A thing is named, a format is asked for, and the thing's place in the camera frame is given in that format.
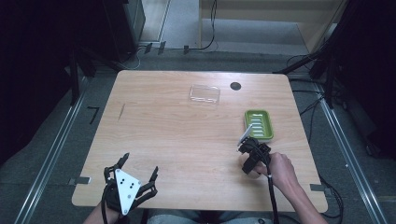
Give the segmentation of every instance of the black tape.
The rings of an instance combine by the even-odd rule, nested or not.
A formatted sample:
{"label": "black tape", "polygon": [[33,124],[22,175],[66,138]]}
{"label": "black tape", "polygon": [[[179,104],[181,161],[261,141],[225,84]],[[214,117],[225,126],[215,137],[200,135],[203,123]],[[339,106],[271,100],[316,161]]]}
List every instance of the black tape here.
{"label": "black tape", "polygon": [[67,183],[67,185],[77,185],[77,184],[90,184],[91,183],[91,178],[87,177],[87,176],[80,176],[78,178],[70,178],[69,182]]}
{"label": "black tape", "polygon": [[95,110],[95,113],[93,114],[92,119],[91,119],[91,122],[90,122],[90,124],[93,124],[93,121],[95,120],[96,115],[98,114],[100,107],[88,106],[87,108],[88,108],[88,109],[94,109],[94,110]]}
{"label": "black tape", "polygon": [[166,41],[161,42],[160,48],[158,49],[158,55],[163,53],[163,49],[165,49]]}
{"label": "black tape", "polygon": [[309,187],[311,187],[312,191],[324,191],[325,190],[323,185],[310,184]]}
{"label": "black tape", "polygon": [[152,47],[152,43],[149,43],[149,44],[146,46],[145,54],[147,54],[147,53],[149,53],[149,52],[151,51],[151,47]]}
{"label": "black tape", "polygon": [[185,45],[184,46],[184,54],[188,54],[189,53],[189,46]]}

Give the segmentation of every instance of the leg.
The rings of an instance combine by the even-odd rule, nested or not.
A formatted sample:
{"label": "leg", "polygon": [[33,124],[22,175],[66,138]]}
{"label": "leg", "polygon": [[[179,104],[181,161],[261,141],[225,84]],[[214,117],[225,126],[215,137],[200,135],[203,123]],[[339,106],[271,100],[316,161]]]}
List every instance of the leg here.
{"label": "leg", "polygon": [[223,224],[272,224],[271,214],[264,212],[221,212],[219,222]]}
{"label": "leg", "polygon": [[202,222],[198,211],[170,209],[150,209],[148,211],[148,224],[198,224]]}

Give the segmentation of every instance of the clear plastic container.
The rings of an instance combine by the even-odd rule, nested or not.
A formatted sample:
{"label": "clear plastic container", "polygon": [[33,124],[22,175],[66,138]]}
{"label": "clear plastic container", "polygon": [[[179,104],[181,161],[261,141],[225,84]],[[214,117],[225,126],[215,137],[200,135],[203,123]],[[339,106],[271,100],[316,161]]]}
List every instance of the clear plastic container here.
{"label": "clear plastic container", "polygon": [[190,101],[197,105],[218,105],[220,89],[215,86],[192,85],[190,91]]}

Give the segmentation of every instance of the black hole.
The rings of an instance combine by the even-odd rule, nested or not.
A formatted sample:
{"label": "black hole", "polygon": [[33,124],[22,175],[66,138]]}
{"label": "black hole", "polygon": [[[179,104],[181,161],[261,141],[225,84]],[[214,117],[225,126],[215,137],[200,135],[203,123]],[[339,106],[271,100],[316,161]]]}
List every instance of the black hole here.
{"label": "black hole", "polygon": [[235,91],[239,91],[241,90],[241,84],[239,84],[239,82],[233,82],[230,85],[231,89],[235,90]]}

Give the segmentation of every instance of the green tray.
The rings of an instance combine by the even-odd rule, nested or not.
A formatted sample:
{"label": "green tray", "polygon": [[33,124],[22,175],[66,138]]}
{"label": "green tray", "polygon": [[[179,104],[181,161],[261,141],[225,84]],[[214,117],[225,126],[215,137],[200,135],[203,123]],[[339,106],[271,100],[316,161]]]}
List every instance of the green tray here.
{"label": "green tray", "polygon": [[250,137],[259,142],[269,142],[274,137],[270,116],[265,110],[248,110],[245,112],[246,128],[252,124]]}

